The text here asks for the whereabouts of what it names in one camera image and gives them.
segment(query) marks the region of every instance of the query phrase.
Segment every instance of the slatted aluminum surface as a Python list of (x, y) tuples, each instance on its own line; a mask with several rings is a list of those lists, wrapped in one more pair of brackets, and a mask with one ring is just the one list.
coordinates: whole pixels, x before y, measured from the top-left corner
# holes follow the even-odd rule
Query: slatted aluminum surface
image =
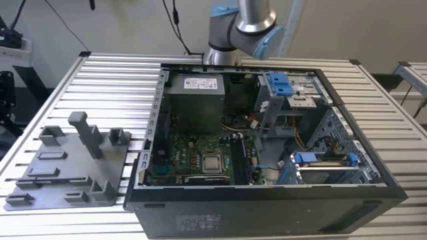
[[(0, 206), (15, 180), (41, 144), (41, 127), (67, 122), (72, 111), (85, 111), (100, 131), (121, 127), (132, 133), (119, 199), (115, 206), (9, 211), (0, 208), (0, 236), (9, 240), (147, 239), (133, 213), (123, 210), (132, 162), (143, 146), (160, 63), (200, 63), (199, 56), (147, 56), (92, 53), (80, 57), (35, 116), (24, 135), (0, 162)], [(347, 109), (394, 173), (410, 199), (351, 235), (304, 236), (297, 239), (427, 239), (427, 133), (368, 75), (347, 60), (273, 58), (243, 59), (244, 66), (321, 69)]]

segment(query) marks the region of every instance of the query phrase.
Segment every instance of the cable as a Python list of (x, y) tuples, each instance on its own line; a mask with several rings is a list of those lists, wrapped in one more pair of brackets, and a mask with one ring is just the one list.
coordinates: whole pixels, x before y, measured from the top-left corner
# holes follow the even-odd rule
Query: cable
[(407, 92), (406, 92), (406, 94), (404, 94), (404, 97), (403, 97), (403, 99), (402, 99), (402, 102), (400, 102), (400, 106), (403, 106), (403, 103), (406, 102), (406, 99), (407, 99), (407, 96), (408, 96), (408, 94), (410, 94), (410, 92), (411, 92), (411, 89), (412, 89), (412, 86), (408, 87), (408, 90), (407, 90)]
[(261, 165), (261, 164), (257, 164), (257, 163), (253, 164), (253, 167), (259, 168), (259, 169), (271, 169), (271, 170), (276, 170), (276, 171), (281, 170), (280, 168), (272, 168), (272, 167), (269, 167), (267, 165)]
[(300, 149), (305, 152), (307, 149), (303, 147), (303, 141), (301, 141), (301, 137), (300, 137), (300, 134), (297, 132), (297, 129), (296, 129), (296, 122), (295, 122), (295, 116), (292, 116), (292, 121), (293, 121), (293, 135), (295, 135), (295, 141), (296, 141), (296, 144), (297, 146), (300, 147)]
[(168, 10), (168, 6), (167, 6), (167, 3), (165, 3), (165, 0), (161, 0), (161, 1), (163, 1), (164, 10), (165, 10), (165, 13), (167, 13), (168, 22), (171, 23), (175, 36), (177, 37), (177, 40), (180, 41), (180, 43), (181, 43), (181, 45), (183, 45), (187, 53), (191, 55), (192, 52), (189, 51), (189, 49), (188, 49), (188, 47), (187, 47), (187, 45), (185, 45), (185, 43), (184, 43), (184, 41), (183, 41), (183, 38), (180, 37), (181, 33), (179, 32), (179, 34), (177, 34), (177, 32), (176, 32), (176, 30), (175, 30), (173, 23), (172, 23), (172, 19), (171, 19), (171, 14), (169, 14), (169, 10)]
[(19, 23), (19, 19), (20, 19), (20, 16), (21, 16), (21, 12), (23, 12), (23, 8), (24, 8), (25, 2), (27, 2), (27, 0), (21, 0), (21, 2), (20, 2), (13, 22), (11, 23), (11, 26), (8, 27), (11, 30), (15, 29), (15, 26)]
[(414, 114), (414, 116), (412, 116), (414, 119), (418, 117), (418, 115), (419, 115), (419, 113), (420, 113), (420, 111), (422, 111), (422, 108), (423, 108), (423, 107), (420, 107), (420, 106), (418, 107), (416, 112), (415, 112), (415, 114)]
[(231, 130), (231, 131), (233, 131), (233, 132), (241, 132), (241, 131), (248, 131), (248, 130), (251, 130), (252, 128), (233, 128), (233, 127), (229, 127), (229, 126), (227, 126), (224, 123), (220, 123), (220, 125), (224, 127), (224, 128), (227, 128), (228, 130)]
[(48, 2), (48, 0), (44, 0), (47, 5), (51, 7), (51, 9), (53, 10), (53, 12), (56, 13), (56, 16), (59, 17), (61, 23), (64, 24), (65, 28), (68, 29), (68, 31), (71, 32), (71, 34), (75, 36), (75, 38), (79, 40), (79, 42), (81, 43), (83, 47), (85, 48), (87, 51), (89, 51), (87, 45), (83, 43), (83, 41), (80, 40), (80, 38), (77, 37), (77, 35), (73, 33), (73, 31), (69, 29), (64, 19), (61, 18), (59, 12), (55, 10), (53, 6), (51, 5), (51, 3)]

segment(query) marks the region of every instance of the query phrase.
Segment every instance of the green motherboard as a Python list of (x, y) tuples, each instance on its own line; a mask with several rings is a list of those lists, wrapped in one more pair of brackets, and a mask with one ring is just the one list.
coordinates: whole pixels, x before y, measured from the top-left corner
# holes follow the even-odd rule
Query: green motherboard
[[(261, 184), (261, 170), (255, 169), (257, 155), (251, 136), (244, 137), (247, 172), (251, 184)], [(155, 165), (152, 185), (180, 186), (192, 176), (224, 176), (229, 185), (235, 184), (233, 159), (229, 137), (188, 136), (173, 134), (171, 137), (169, 159), (167, 165)]]

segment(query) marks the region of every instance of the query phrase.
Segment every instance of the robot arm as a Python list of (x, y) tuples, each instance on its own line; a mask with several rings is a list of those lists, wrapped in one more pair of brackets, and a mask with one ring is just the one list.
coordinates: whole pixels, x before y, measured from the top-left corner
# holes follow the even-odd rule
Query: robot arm
[(241, 50), (259, 60), (275, 56), (284, 38), (276, 25), (276, 12), (268, 0), (239, 0), (212, 6), (209, 18), (208, 65), (240, 64)]

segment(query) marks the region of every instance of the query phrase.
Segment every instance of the orange wire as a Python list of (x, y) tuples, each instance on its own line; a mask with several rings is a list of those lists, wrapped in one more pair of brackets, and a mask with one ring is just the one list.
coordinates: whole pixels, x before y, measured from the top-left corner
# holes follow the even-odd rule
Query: orange wire
[(300, 147), (300, 149), (305, 152), (305, 151), (307, 151), (307, 149), (303, 147), (303, 141), (301, 141), (300, 134), (296, 132), (295, 116), (292, 116), (292, 120), (293, 120), (293, 135), (295, 135), (295, 142), (296, 142), (297, 146)]

